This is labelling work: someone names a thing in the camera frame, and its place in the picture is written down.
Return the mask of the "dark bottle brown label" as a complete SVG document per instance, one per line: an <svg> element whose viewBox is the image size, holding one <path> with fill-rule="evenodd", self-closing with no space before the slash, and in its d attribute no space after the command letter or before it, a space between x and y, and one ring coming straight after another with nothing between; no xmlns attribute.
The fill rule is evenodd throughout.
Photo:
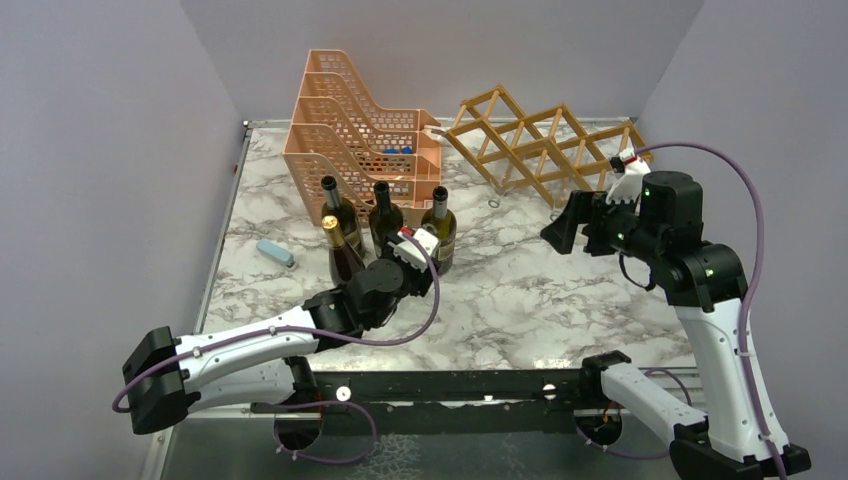
<svg viewBox="0 0 848 480"><path fill-rule="evenodd" d="M364 257L366 249L362 239L356 207L342 195L334 176L324 176L321 180L321 187L325 195L321 215L335 216L347 243L353 247L360 257Z"/></svg>

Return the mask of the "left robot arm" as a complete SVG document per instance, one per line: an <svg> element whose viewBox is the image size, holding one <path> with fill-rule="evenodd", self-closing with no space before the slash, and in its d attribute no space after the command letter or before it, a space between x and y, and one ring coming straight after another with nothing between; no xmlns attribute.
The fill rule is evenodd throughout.
<svg viewBox="0 0 848 480"><path fill-rule="evenodd" d="M347 344L368 344L364 333L384 326L408 296L439 290L436 236L401 228L364 270L301 306L270 319L213 334L148 331L122 366L125 385L112 402L129 416L136 435L152 434L189 414L238 403L313 401L307 356Z"/></svg>

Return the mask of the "dark green wine bottle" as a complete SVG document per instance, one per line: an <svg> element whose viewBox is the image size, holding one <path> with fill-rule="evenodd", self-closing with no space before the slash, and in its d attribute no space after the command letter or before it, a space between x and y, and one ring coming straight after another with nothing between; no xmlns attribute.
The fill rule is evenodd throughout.
<svg viewBox="0 0 848 480"><path fill-rule="evenodd" d="M386 236L396 234L404 226L401 209L391 201L390 185L378 181L373 186L375 206L369 212L369 228L377 258L382 256Z"/></svg>

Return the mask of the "red bottle gold cap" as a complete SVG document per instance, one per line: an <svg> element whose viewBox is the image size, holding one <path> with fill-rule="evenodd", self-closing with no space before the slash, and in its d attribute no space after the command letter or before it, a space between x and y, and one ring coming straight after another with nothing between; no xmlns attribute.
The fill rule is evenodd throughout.
<svg viewBox="0 0 848 480"><path fill-rule="evenodd" d="M329 245L330 275L333 283L339 286L350 281L365 265L360 255L345 239L335 216L324 216L322 228Z"/></svg>

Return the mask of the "green bottle silver cap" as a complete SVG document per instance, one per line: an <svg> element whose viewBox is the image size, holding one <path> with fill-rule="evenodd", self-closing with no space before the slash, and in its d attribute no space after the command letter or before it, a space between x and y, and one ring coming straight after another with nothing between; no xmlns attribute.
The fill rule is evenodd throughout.
<svg viewBox="0 0 848 480"><path fill-rule="evenodd" d="M437 186L432 193L433 204L421 218L421 226L437 237L439 246L434 258L439 262L438 272L446 274L453 265L457 220L448 208L449 192Z"/></svg>

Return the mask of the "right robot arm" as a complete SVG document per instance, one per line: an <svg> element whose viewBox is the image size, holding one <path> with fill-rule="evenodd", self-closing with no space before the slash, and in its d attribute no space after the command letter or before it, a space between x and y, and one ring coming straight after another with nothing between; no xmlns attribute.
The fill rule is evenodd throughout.
<svg viewBox="0 0 848 480"><path fill-rule="evenodd" d="M664 390L620 352L584 360L579 398L629 410L667 446L683 479L766 479L812 466L791 443L766 400L754 402L745 379L756 372L752 338L739 323L749 291L738 255L702 237L703 190L690 175L660 171L639 178L638 199L574 191L565 210L541 231L557 253L577 235L593 256L644 262L681 322L696 360L706 403L698 410Z"/></svg>

